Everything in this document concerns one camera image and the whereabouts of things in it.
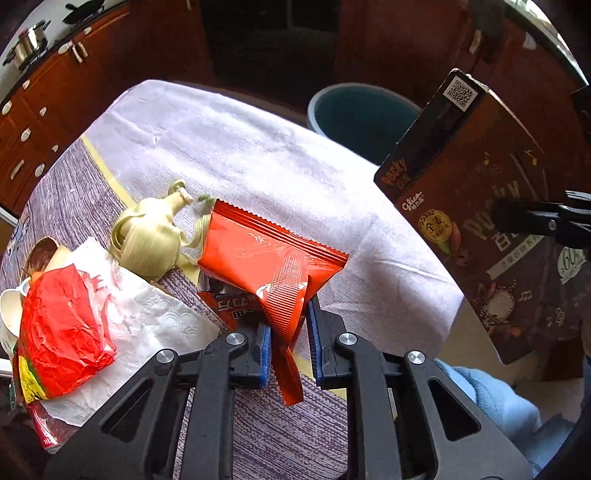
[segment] qr code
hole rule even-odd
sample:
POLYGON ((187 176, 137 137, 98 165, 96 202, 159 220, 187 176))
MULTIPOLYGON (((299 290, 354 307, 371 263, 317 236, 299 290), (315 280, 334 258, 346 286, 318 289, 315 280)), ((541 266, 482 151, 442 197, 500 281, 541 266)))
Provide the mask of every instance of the qr code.
POLYGON ((476 91, 460 77, 455 77, 443 92, 443 96, 451 100, 462 112, 468 110, 476 95, 476 91))

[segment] teal bucket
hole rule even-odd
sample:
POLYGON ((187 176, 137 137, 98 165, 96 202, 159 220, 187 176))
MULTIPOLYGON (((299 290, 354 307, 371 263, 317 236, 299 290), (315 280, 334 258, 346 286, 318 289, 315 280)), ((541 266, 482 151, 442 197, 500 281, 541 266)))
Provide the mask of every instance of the teal bucket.
POLYGON ((365 83, 331 85, 308 104, 308 127, 381 165, 421 109, 407 98, 365 83))

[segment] brown snack box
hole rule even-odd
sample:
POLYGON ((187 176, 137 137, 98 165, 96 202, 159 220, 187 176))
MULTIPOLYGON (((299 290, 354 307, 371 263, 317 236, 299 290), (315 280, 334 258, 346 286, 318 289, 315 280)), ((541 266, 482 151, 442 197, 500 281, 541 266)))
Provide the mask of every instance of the brown snack box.
POLYGON ((547 159, 500 98, 452 70, 374 181, 429 244, 508 364, 579 334, 591 291, 583 251, 500 233, 499 197, 548 199, 547 159))

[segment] paper towel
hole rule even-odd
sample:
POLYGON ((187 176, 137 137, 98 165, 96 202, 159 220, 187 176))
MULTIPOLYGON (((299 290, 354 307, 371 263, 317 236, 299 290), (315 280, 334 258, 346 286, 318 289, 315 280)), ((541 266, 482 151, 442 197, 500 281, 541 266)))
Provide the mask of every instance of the paper towel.
POLYGON ((113 295, 109 334, 117 347, 115 362, 72 393, 44 400, 56 419, 82 426, 148 359, 162 348, 179 354, 201 350, 215 339, 219 328, 180 300, 121 268, 95 238, 72 252, 69 262, 113 295))

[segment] red wrapper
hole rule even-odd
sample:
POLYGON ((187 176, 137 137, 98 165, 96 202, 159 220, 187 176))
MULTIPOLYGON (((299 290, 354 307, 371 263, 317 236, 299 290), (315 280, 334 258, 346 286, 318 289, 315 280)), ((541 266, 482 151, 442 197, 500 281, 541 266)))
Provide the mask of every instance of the red wrapper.
POLYGON ((287 405, 303 400, 291 348, 302 308, 343 269, 343 252, 218 200, 199 260, 204 273, 255 294, 273 329, 272 364, 287 405))
POLYGON ((98 283, 70 265, 44 273, 29 290, 18 366, 27 403, 65 395, 113 362, 111 296, 98 283))

